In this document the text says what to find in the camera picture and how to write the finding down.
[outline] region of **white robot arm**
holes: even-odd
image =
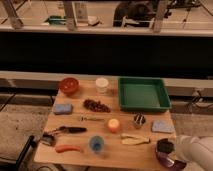
[[[196,162],[205,171],[213,170],[213,137],[178,136],[175,153],[183,162]]]

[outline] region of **white cup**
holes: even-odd
[[[100,77],[95,80],[95,85],[98,93],[106,93],[109,86],[109,81],[104,77]]]

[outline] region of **gray sponge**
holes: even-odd
[[[56,115],[71,114],[72,109],[73,107],[71,104],[55,104],[53,112]]]
[[[168,124],[166,121],[157,120],[153,122],[152,125],[153,132],[162,132],[162,133],[173,133],[173,125]]]

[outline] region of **plastic container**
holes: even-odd
[[[60,81],[59,89],[65,95],[70,96],[75,93],[79,88],[79,82],[77,79],[68,77]]]
[[[104,77],[100,77],[95,80],[95,85],[98,93],[106,93],[109,81]]]
[[[104,146],[104,139],[98,135],[91,137],[89,146],[95,153],[100,152]]]
[[[120,77],[118,93],[121,110],[165,112],[171,108],[160,78]]]

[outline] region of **wooden board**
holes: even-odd
[[[34,160],[42,163],[165,170],[158,163],[155,156],[156,141],[162,138],[174,137],[175,134],[152,133],[151,125],[154,120],[164,120],[173,124],[169,111],[161,114],[145,114],[146,123],[138,130],[133,126],[134,115],[130,112],[120,111],[117,81],[110,81],[109,90],[104,95],[97,93],[94,81],[80,80],[79,83],[80,89],[72,97],[66,97],[59,91],[55,100],[55,103],[71,103],[74,107],[73,114],[56,116],[50,113],[44,131],[54,130],[62,125],[86,127],[88,131],[85,133],[58,136],[56,143],[56,145],[78,145],[84,149],[84,153],[77,151],[56,153],[54,147],[40,143]],[[111,108],[111,112],[96,113],[85,109],[83,101],[88,98],[100,100]],[[80,121],[82,116],[101,118],[104,121]],[[121,122],[121,129],[117,134],[110,133],[106,127],[106,123],[110,118],[117,118]],[[124,132],[149,137],[151,143],[135,146],[122,145],[120,134]],[[89,147],[89,140],[95,135],[102,136],[105,142],[104,149],[99,154],[94,153]]]

